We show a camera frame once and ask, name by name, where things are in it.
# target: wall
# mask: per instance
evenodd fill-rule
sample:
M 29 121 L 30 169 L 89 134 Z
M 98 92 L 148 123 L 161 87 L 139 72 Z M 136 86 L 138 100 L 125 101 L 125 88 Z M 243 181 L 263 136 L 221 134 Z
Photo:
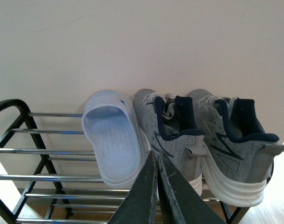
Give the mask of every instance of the wall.
M 253 98 L 282 143 L 284 0 L 0 0 L 0 100 L 81 113 L 98 90 L 141 88 Z

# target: white shoelace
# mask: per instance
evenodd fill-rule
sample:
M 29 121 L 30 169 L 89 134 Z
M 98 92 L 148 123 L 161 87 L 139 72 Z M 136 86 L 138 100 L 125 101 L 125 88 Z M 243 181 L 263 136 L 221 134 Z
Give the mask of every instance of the white shoelace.
M 203 101 L 207 101 L 209 105 L 211 105 L 212 101 L 218 100 L 218 99 L 224 99 L 223 97 L 218 97 L 218 96 L 206 96 L 203 99 L 200 100 L 200 103 L 202 103 Z M 229 114 L 229 119 L 232 116 L 232 112 L 233 112 L 233 106 L 235 101 L 237 100 L 237 97 L 233 97 L 230 99 L 229 103 L 227 103 L 228 106 L 228 114 Z
M 163 94 L 160 94 L 160 93 L 157 93 L 157 92 L 153 92 L 153 93 L 150 93 L 148 95 L 146 95 L 144 98 L 143 98 L 143 101 L 144 103 L 146 103 L 147 105 L 148 104 L 153 104 L 154 103 L 154 99 L 156 97 L 161 97 L 165 103 L 167 103 L 167 100 L 166 99 L 173 99 L 175 98 L 175 96 L 171 93 L 167 93 L 166 95 L 163 95 Z M 175 103 L 170 103 L 168 105 L 168 109 L 167 109 L 167 112 L 165 114 L 162 114 L 162 116 L 167 119 L 167 120 L 170 120 L 172 119 L 172 117 L 175 115 L 175 110 L 174 110 L 174 106 L 175 106 Z

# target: slide sandal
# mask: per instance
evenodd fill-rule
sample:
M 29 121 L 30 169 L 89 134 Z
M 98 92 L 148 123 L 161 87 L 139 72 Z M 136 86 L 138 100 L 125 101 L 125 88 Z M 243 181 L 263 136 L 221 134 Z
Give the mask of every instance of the slide sandal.
M 96 92 L 85 105 L 82 127 L 103 182 L 117 189 L 131 186 L 146 160 L 147 146 L 128 97 L 112 90 Z

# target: gray sneaker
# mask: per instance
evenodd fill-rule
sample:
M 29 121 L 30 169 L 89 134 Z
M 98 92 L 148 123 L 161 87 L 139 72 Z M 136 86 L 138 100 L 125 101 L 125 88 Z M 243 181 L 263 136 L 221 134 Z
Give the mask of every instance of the gray sneaker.
M 199 195 L 202 193 L 201 156 L 204 131 L 196 127 L 190 97 L 158 94 L 142 89 L 133 100 L 138 122 L 148 137 L 151 149 L 163 150 Z
M 254 100 L 222 98 L 206 90 L 188 94 L 196 124 L 205 131 L 211 155 L 203 175 L 211 192 L 238 207 L 261 203 L 276 155 L 282 152 L 275 134 L 265 133 L 256 118 Z

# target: floor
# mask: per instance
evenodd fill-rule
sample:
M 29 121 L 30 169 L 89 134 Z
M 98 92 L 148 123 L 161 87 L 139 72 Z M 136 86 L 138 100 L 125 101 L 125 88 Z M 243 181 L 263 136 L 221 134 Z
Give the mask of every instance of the floor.
M 220 206 L 212 205 L 213 209 L 221 214 Z M 47 206 L 28 205 L 22 211 L 25 217 L 39 218 L 45 214 Z M 56 209 L 53 218 L 64 218 L 64 210 Z M 93 214 L 76 213 L 72 219 L 107 219 L 103 215 L 95 217 Z M 0 217 L 0 224 L 4 224 L 4 220 Z M 249 209 L 240 222 L 241 224 L 284 224 L 284 152 L 275 158 L 275 169 L 272 180 L 264 190 L 263 202 Z

